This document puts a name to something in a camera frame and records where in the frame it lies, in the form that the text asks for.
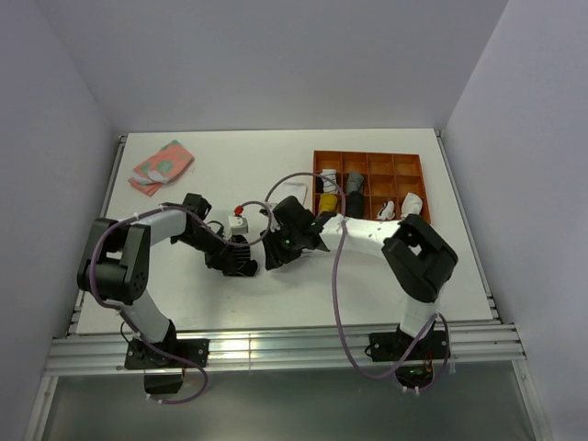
gray floor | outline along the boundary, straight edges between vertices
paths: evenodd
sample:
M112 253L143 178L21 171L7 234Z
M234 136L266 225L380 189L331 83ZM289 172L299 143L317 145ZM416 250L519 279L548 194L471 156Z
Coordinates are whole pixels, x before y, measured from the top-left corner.
M43 439L533 439L510 363L457 368L420 398L351 369L216 374L204 397L177 406L146 401L140 376L65 378Z

white table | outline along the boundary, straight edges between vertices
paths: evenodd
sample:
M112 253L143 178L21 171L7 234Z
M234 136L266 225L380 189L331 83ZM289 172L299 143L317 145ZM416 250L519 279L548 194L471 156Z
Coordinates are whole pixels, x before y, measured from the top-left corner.
M133 189L130 170L172 140L180 141L195 162L175 183L152 198ZM435 133L418 130L272 130L183 133L133 133L122 154L109 218L127 218L157 204L181 202L187 192L211 204L207 221L226 222L235 206L263 200L282 176L311 171L315 150L417 153L421 156L432 224L455 249L459 263L441 297L440 310L450 321L492 319L466 228ZM295 178L308 185L311 178ZM247 209L249 239L258 237L266 218ZM168 241L152 248L149 290L178 330L292 328L334 324L330 278L333 253L314 252L278 270L266 272L263 246L254 246L260 272L253 278L224 277L204 266L203 254ZM405 294L386 261L344 254L339 270L342 317L346 324L398 322ZM77 332L115 333L120 318L85 294Z

rolled sock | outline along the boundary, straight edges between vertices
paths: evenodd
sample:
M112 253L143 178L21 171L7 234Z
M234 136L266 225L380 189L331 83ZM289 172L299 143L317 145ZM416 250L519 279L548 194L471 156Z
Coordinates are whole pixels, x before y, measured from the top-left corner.
M339 199L335 195L321 195L319 199L319 214L324 211L337 211Z
M332 179L333 181L337 180L337 171L334 168L323 168L321 175ZM323 193L336 193L337 187L331 184L329 181L322 180L322 192Z
M348 218L364 218L364 195L358 191L352 191L347 196L345 215Z
M414 193L409 193L402 202L401 219L405 219L409 214L421 214L422 209L423 200Z
M378 221L391 221L394 219L394 202L389 200L388 202L384 202L382 208L378 212L378 216L376 216Z
M359 172L349 172L347 178L347 194L351 194L354 191L363 193L364 191L364 177Z

brown wooden organizer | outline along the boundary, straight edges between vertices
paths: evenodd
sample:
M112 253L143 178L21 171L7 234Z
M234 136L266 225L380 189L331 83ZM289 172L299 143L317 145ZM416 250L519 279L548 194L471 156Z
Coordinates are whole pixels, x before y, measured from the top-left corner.
M424 189L423 170L418 154L361 153L315 151L314 173L324 168L337 171L337 184L346 191L349 172L359 172L364 177L364 219L376 219L382 204L394 201L395 220L401 218L401 206L408 193L414 193L423 200L421 216L431 223L429 206ZM316 180L312 181L314 214L318 214L321 193L316 191ZM338 210L341 209L341 197Z

purple cable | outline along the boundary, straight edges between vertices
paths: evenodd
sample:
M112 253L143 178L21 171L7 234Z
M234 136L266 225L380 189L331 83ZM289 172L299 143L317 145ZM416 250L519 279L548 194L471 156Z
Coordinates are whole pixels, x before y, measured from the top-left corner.
M273 187L271 187L271 189L267 193L266 202L269 200L270 196L272 195L274 190L277 188L277 186L279 186L282 182L290 179L291 177L295 177L295 176L319 177L320 179L323 179L323 180L333 184L336 187L339 194L341 195L341 199L342 199L341 211L345 214L345 193L344 193L343 189L333 179L319 175L318 173L313 173L313 172L299 172L299 173L293 173L291 175L283 177L282 179L277 181ZM351 354L351 349L349 348L349 345L347 344L347 341L345 338L345 329L344 329L343 323L341 321L341 312L339 311L339 296L337 294L337 272L339 269L339 261L341 260L341 254L343 252L343 246L345 244L345 237L347 235L347 227L345 225L345 219L341 222L341 225L343 227L343 232L341 234L341 240L339 241L339 245L337 246L337 251L334 255L333 273L331 274L331 291L333 293L334 320L336 323L337 333L339 334L339 340L341 341L341 346L343 347L343 350L345 352L347 360L349 360L349 363L351 363L351 366L353 366L354 370L357 373L363 375L364 377L367 377L368 379L386 379L390 375L394 374L396 372L396 370L401 366L401 364L404 363L404 361L406 361L406 358L408 358L409 354L413 351L414 347L419 343L419 340L421 339L421 337L429 329L429 327L435 322L435 319L437 318L437 316L439 316L441 318L441 320L443 321L443 324L445 325L445 329L446 329L446 335L448 336L449 327L447 324L447 320L440 313L437 313L437 314L434 314L433 316L431 316L431 318L424 324L423 328L421 328L421 331L419 331L419 333L413 338L413 341L406 348L406 351L404 351L404 354L402 354L401 358L398 361L396 361L388 371L386 371L382 374L379 374L379 375L373 375L373 374L370 374L369 372L365 371L361 366L359 366L357 364L356 360L353 358L353 355ZM443 374L443 372L445 372L445 368L446 368L448 359L449 359L449 342L447 341L446 357L443 361L442 370L441 370L439 376L435 376L433 381L431 381L431 383L427 387L423 388L423 390L428 389L428 387L430 387L435 382L435 380L437 378L439 378L441 376L441 374Z
M192 217L193 219L195 219L203 228L205 228L208 232L210 232L214 237L216 237L217 239L219 239L220 241L222 241L223 243L225 243L228 246L234 246L236 248L243 248L245 246L251 246L254 245L256 243L260 243L261 241L264 240L264 238L267 236L267 234L270 231L270 227L271 227L271 222L272 222L272 214L271 214L271 208L269 208L267 206L267 204L263 203L263 202L257 202L257 201L247 201L243 204L241 204L240 207L247 207L249 205L260 205L261 207L263 207L264 209L267 210L268 212L268 218L267 218L267 228L264 230L264 232L262 232L262 234L260 235L260 237L250 243L235 243L235 242L231 242L231 241L227 241L225 240L223 237L219 236L216 232L214 232L199 216L197 216L195 213L193 213L192 211L190 211L189 209L186 209L184 207L179 207L179 206L174 206L174 205L169 205L169 206L162 206L159 209L152 209L150 211L146 211L142 214L139 214L137 216L133 216L132 218L128 218L125 220L119 220L116 223L113 223L112 225L110 225L107 230L100 236L100 238L98 239L98 242L96 243L96 247L94 248L94 252L92 253L92 257L90 259L90 266L89 266L89 282L90 282L90 293L92 294L92 296L94 297L94 299L96 300L96 302L102 306L103 308L108 308L110 310L119 310L119 307L115 306L115 305L109 305L107 303L105 303L102 299L100 299L100 296L98 295L98 287L97 287L97 283L96 283L96 266L97 266L97 261L98 261L98 257L100 256L100 253L102 252L102 248L104 246L104 242L106 241L107 237L113 232L115 231L117 228L120 228L124 225L128 225L131 224L135 221L140 221L141 219L145 219L148 218L150 216L153 216L157 213L160 213L162 211L168 211L168 210L178 210L178 211L183 211L185 212L185 214L187 214L188 216ZM135 333L139 333L139 329L137 328L137 326L135 326L135 323L133 323L132 319L124 312L121 311L120 312L120 316L122 317L122 319L127 323L127 325L133 330L133 332ZM193 395L190 395L187 398L181 399L181 400L167 400L167 399L156 399L154 397L151 397L153 400L155 401L160 401L161 403L164 404L182 404L185 402L189 402L192 400L195 400L196 398L198 398L200 395L202 395L206 388L209 385L209 376L206 373L206 371L199 366L198 364L183 358L181 356L175 356L174 354L169 354L161 349L159 349L158 347L156 347L155 345L153 345L152 342L150 342L146 337L144 337L143 335L141 335L141 340L142 342L149 347L154 353L159 354L160 356L163 356L167 359L170 360L174 360L177 361L179 363L183 363L187 366L196 368L200 371L200 373L202 374L202 378L204 379L204 383L202 384L202 386L200 387L200 389L194 393Z

